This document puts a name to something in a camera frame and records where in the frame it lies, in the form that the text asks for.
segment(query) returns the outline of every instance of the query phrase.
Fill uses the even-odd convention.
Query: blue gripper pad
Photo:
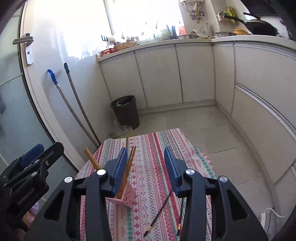
[[[117,159],[115,160],[112,171],[110,172],[110,185],[112,186],[111,192],[114,196],[118,193],[121,187],[127,160],[128,152],[124,147],[122,147]]]
[[[169,146],[165,148],[164,158],[165,158],[165,166],[168,171],[168,176],[170,179],[172,190],[176,194],[176,196],[178,196],[180,192],[179,187],[182,183],[182,174],[179,170],[176,159],[174,158],[172,150],[170,149]]]
[[[21,166],[28,167],[32,161],[34,161],[38,156],[44,152],[44,147],[41,144],[37,144],[30,151],[21,157]]]

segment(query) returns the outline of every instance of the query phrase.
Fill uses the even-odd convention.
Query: silver screw
[[[65,183],[70,183],[70,182],[72,182],[72,180],[73,180],[72,177],[66,177],[66,178],[64,179],[64,182],[65,182]]]
[[[220,180],[221,182],[223,182],[223,183],[225,183],[225,182],[228,181],[227,177],[225,177],[225,176],[221,176],[221,177],[219,177],[219,180]]]
[[[106,173],[106,170],[105,169],[100,169],[96,172],[99,176],[102,176]]]
[[[193,169],[187,169],[185,171],[188,175],[193,175],[195,173],[195,171]]]

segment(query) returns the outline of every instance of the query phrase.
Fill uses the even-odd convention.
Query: white countertop
[[[237,36],[229,36],[229,37],[222,37],[222,38],[215,38],[215,39],[172,39],[166,41],[159,41],[153,43],[147,43],[142,45],[137,45],[131,48],[123,49],[117,51],[115,53],[104,55],[101,58],[98,58],[98,62],[103,60],[118,56],[120,54],[132,52],[135,50],[148,48],[148,47],[155,47],[167,44],[180,44],[180,43],[218,43],[218,42],[233,42],[233,41],[247,41],[247,42],[260,42],[260,43],[269,43],[279,45],[288,49],[292,49],[296,51],[296,42],[290,39],[275,37],[275,36],[267,36],[267,35],[237,35]]]

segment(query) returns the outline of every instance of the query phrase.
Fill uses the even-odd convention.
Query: table
[[[122,147],[128,153],[132,146],[136,152],[128,181],[136,191],[133,209],[115,206],[106,201],[109,226],[113,241],[174,241],[178,240],[177,223],[181,199],[173,193],[151,232],[143,234],[164,203],[170,189],[170,181],[164,162],[164,149],[170,146],[174,156],[185,161],[188,168],[198,171],[205,177],[216,178],[210,159],[194,147],[180,129],[159,131],[152,134],[123,139],[108,139],[94,153],[94,158],[104,167],[114,159]],[[90,161],[79,171],[76,179],[89,176],[95,171]],[[205,240],[211,240],[211,204],[207,196],[207,233]],[[85,197],[81,200],[81,240],[85,240]]]

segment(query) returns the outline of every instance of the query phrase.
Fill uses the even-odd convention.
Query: metal pole
[[[61,90],[59,83],[56,80],[56,77],[53,73],[52,70],[48,69],[47,70],[50,73],[50,76],[52,78],[52,81],[54,82],[56,88],[59,90],[63,100],[65,101],[67,107],[69,108],[69,110],[71,111],[72,115],[74,116],[74,118],[77,120],[78,124],[80,125],[80,127],[83,129],[83,131],[85,132],[85,134],[88,136],[88,138],[92,141],[92,143],[95,145],[96,148],[99,148],[99,145],[96,143],[96,141],[92,138],[92,136],[89,134],[89,132],[87,131],[87,129],[84,127],[84,125],[82,124],[82,122],[79,120],[78,116],[76,115],[76,113],[74,112],[73,108],[71,107],[70,103],[68,102],[66,96],[64,95],[63,91]]]
[[[66,73],[67,73],[67,76],[68,76],[68,79],[69,79],[69,82],[70,82],[71,88],[72,88],[72,90],[73,90],[73,93],[74,93],[74,95],[75,95],[75,98],[76,98],[76,100],[77,100],[77,103],[78,103],[78,105],[79,105],[79,107],[80,107],[80,110],[81,110],[81,112],[82,112],[82,114],[83,114],[83,116],[84,116],[84,118],[85,118],[87,124],[89,125],[89,128],[91,129],[91,132],[93,133],[93,135],[94,135],[94,137],[96,138],[96,140],[97,140],[97,142],[99,143],[99,145],[101,145],[101,142],[100,142],[98,136],[96,135],[94,129],[92,128],[92,125],[91,125],[89,119],[87,118],[86,113],[85,113],[85,111],[84,111],[84,109],[83,109],[83,106],[82,106],[82,104],[81,104],[81,102],[80,102],[80,99],[79,99],[79,97],[78,97],[78,94],[77,94],[77,92],[76,92],[75,86],[74,86],[74,84],[73,84],[73,81],[72,81],[72,78],[71,78],[71,75],[70,75],[70,70],[69,70],[69,68],[68,68],[68,64],[67,64],[67,63],[64,63],[64,69],[66,70]]]

